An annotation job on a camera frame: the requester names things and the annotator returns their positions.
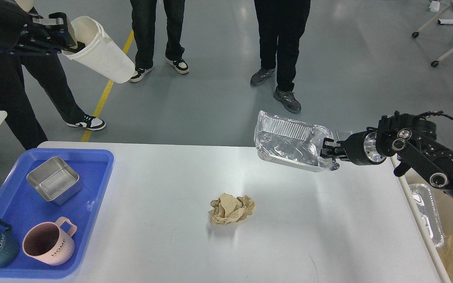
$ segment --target sneaker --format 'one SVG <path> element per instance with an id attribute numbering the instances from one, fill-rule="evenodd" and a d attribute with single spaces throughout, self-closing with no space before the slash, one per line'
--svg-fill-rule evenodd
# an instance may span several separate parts
<path id="1" fill-rule="evenodd" d="M 75 124 L 66 123 L 66 124 L 68 124 L 69 127 L 81 127 L 91 131 L 99 131 L 106 127 L 106 123 L 103 120 L 101 120 L 101 118 L 97 118 L 86 114 L 85 116 L 83 116 L 83 119 L 78 123 Z"/>
<path id="2" fill-rule="evenodd" d="M 274 98 L 282 102 L 284 108 L 291 113 L 299 113 L 302 109 L 300 102 L 295 99 L 295 93 L 292 91 L 280 91 L 279 87 L 275 88 Z"/>
<path id="3" fill-rule="evenodd" d="M 171 64 L 176 72 L 185 75 L 190 72 L 190 69 L 188 68 L 188 64 L 181 58 L 177 61 L 171 61 L 167 59 L 167 63 Z"/>
<path id="4" fill-rule="evenodd" d="M 251 77 L 251 85 L 252 86 L 259 86 L 264 83 L 269 77 L 273 76 L 275 72 L 275 68 L 267 70 L 266 68 L 260 68 L 253 77 Z"/>
<path id="5" fill-rule="evenodd" d="M 141 69 L 141 68 L 136 67 L 135 71 L 134 71 L 134 75 L 133 75 L 133 77 L 131 77 L 131 79 L 129 79 L 129 81 L 131 81 L 131 83 L 139 82 L 140 80 L 142 80 L 144 75 L 151 72 L 151 70 L 153 70 L 153 67 L 151 67 L 149 69 Z"/>

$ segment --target white cup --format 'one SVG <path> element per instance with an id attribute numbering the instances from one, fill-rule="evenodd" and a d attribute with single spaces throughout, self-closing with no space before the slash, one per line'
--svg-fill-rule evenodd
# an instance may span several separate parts
<path id="1" fill-rule="evenodd" d="M 71 225 L 65 232 L 61 226 L 67 222 Z M 22 249 L 27 256 L 47 265 L 61 265 L 74 253 L 74 241 L 71 236 L 77 226 L 64 216 L 54 222 L 43 222 L 27 232 L 22 242 Z"/>

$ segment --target cable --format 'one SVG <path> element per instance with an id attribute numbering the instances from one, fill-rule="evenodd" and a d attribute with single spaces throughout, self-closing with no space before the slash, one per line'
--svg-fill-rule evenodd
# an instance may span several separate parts
<path id="1" fill-rule="evenodd" d="M 443 117 L 446 117 L 446 118 L 448 118 L 448 119 L 453 121 L 453 117 L 450 116 L 450 115 L 444 114 L 443 111 L 438 111 L 438 112 L 427 111 L 427 112 L 424 112 L 422 114 L 419 114 L 418 116 L 421 116 L 423 118 L 426 118 L 426 117 L 429 117 L 429 116 L 443 116 Z"/>

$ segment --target black pants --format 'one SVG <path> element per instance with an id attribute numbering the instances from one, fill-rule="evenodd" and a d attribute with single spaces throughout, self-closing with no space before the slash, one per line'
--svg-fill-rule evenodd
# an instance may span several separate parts
<path id="1" fill-rule="evenodd" d="M 5 121 L 22 146 L 29 150 L 47 141 L 47 137 L 27 98 L 22 65 L 39 82 L 65 122 L 77 123 L 85 113 L 74 101 L 56 54 L 10 56 L 0 53 L 0 110 L 8 113 Z"/>
<path id="2" fill-rule="evenodd" d="M 311 9 L 311 0 L 254 0 L 260 33 L 261 66 L 276 66 L 281 91 L 295 87 L 300 38 Z"/>
<path id="3" fill-rule="evenodd" d="M 157 0 L 131 0 L 133 7 L 133 31 L 137 45 L 135 65 L 137 68 L 153 67 L 155 50 L 155 19 Z M 185 0 L 164 0 L 167 15 L 167 47 L 165 56 L 171 61 L 181 59 L 185 48 L 180 44 L 183 29 Z"/>

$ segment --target white sneaker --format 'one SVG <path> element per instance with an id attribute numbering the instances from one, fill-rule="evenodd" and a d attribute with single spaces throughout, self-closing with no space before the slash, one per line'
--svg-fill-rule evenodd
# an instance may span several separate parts
<path id="1" fill-rule="evenodd" d="M 154 67 L 151 67 L 149 69 L 136 68 L 135 71 L 134 71 L 133 77 L 131 77 L 131 79 L 129 79 L 129 81 L 131 81 L 131 83 L 139 82 L 140 80 L 142 80 L 144 75 L 146 75 L 147 73 L 151 72 L 151 70 L 153 70 L 153 68 Z"/>
<path id="2" fill-rule="evenodd" d="M 187 63 L 182 58 L 177 61 L 171 61 L 171 60 L 167 59 L 167 63 L 171 64 L 171 66 L 174 67 L 176 72 L 178 72 L 182 75 L 185 75 L 188 72 L 190 72 L 190 69 L 188 68 Z"/>
<path id="3" fill-rule="evenodd" d="M 83 119 L 78 123 L 74 124 L 66 123 L 66 124 L 69 127 L 81 127 L 91 131 L 99 131 L 106 127 L 106 123 L 103 120 L 101 120 L 101 118 L 97 118 L 86 114 L 85 116 L 83 116 Z"/>

